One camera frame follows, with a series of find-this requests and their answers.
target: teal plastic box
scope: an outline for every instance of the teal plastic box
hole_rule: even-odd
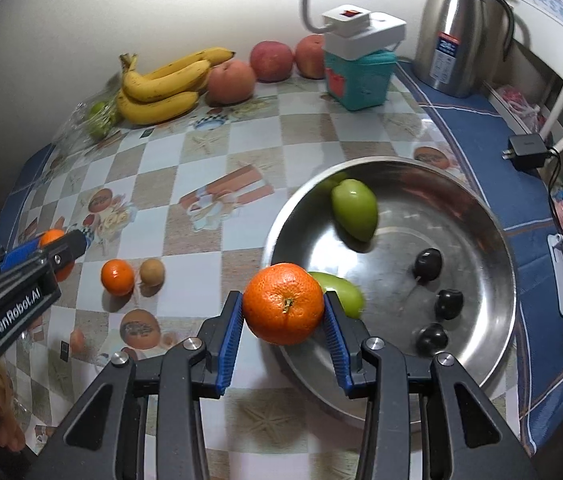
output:
[[[388,50],[347,61],[324,52],[328,93],[347,110],[361,110],[381,105],[386,100],[388,84],[397,56]]]

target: metal bowl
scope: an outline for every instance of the metal bowl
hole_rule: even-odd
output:
[[[330,192],[344,178],[362,181],[377,196],[379,225],[370,244],[351,238],[333,218]],[[420,284],[411,267],[417,253],[428,247],[441,251],[443,269],[438,279]],[[414,160],[359,158],[308,181],[281,210],[266,240],[262,265],[280,262],[336,274],[357,285],[366,298],[361,318],[370,334],[405,354],[416,354],[415,336],[437,321],[437,291],[461,290],[461,315],[443,322],[450,338],[447,351],[480,386],[494,372],[511,337],[515,272],[498,221],[460,181]],[[349,400],[337,386],[321,329],[276,353],[327,412],[363,426],[366,400]],[[416,396],[410,404],[416,430]]]

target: silver bolt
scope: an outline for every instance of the silver bolt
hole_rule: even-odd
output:
[[[455,356],[448,352],[439,352],[435,357],[441,366],[452,366],[455,364]]]
[[[386,346],[381,337],[369,337],[366,339],[366,346],[371,350],[380,350]]]
[[[111,356],[111,363],[113,363],[113,366],[121,367],[124,366],[129,359],[130,357],[128,357],[126,352],[115,352]]]
[[[187,350],[196,350],[200,348],[204,343],[198,337],[189,337],[188,339],[184,339],[184,348]]]

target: thermos handle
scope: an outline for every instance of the thermos handle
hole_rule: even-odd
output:
[[[506,37],[503,40],[503,60],[506,61],[508,53],[511,51],[511,46],[513,46],[513,34],[515,33],[515,15],[511,6],[508,5],[506,0],[495,0],[506,12],[506,17],[508,18],[508,30],[506,31]]]

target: orange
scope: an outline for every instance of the orange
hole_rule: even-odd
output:
[[[102,285],[113,296],[126,296],[135,286],[135,271],[126,260],[108,260],[102,267]]]
[[[242,310],[248,328],[276,345],[307,339],[324,314],[321,287],[295,264],[276,264],[255,274],[246,285]]]
[[[45,245],[48,245],[49,243],[57,240],[57,238],[62,238],[64,234],[65,233],[61,229],[50,229],[46,231],[42,236],[40,236],[39,246],[44,247]],[[73,270],[73,267],[75,267],[75,262],[71,262],[62,270],[58,270],[55,273],[55,278],[57,279],[57,281],[63,282],[66,278],[68,278],[68,275]]]

